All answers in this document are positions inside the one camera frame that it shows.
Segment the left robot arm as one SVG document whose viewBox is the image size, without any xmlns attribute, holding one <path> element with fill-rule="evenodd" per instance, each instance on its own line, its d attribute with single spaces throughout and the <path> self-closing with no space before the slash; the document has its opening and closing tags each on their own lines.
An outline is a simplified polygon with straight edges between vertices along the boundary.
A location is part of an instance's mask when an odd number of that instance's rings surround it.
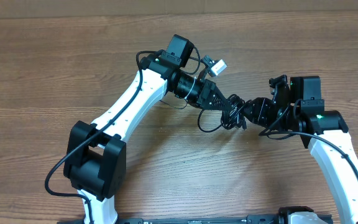
<svg viewBox="0 0 358 224">
<path fill-rule="evenodd" d="M 196 57 L 204 69 L 196 77 L 183 68 L 196 47 L 174 35 L 166 49 L 140 51 L 138 71 L 128 89 L 100 117 L 90 124 L 78 121 L 70 131 L 63 174 L 83 201 L 81 223 L 116 223 L 114 195 L 126 175 L 126 144 L 149 109 L 168 92 L 201 110 L 225 111 L 230 105 L 215 77 L 226 67 L 224 60 Z"/>
</svg>

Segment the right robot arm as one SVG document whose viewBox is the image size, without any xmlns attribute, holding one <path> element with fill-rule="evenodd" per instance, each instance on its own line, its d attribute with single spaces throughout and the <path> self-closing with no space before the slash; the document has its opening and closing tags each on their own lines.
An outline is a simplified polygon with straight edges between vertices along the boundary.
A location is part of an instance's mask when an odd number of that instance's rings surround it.
<svg viewBox="0 0 358 224">
<path fill-rule="evenodd" d="M 318 163 L 342 223 L 358 223 L 358 158 L 341 113 L 328 111 L 319 76 L 282 75 L 269 81 L 272 98 L 244 103 L 242 115 L 263 127 L 260 136 L 282 141 L 301 138 Z"/>
</svg>

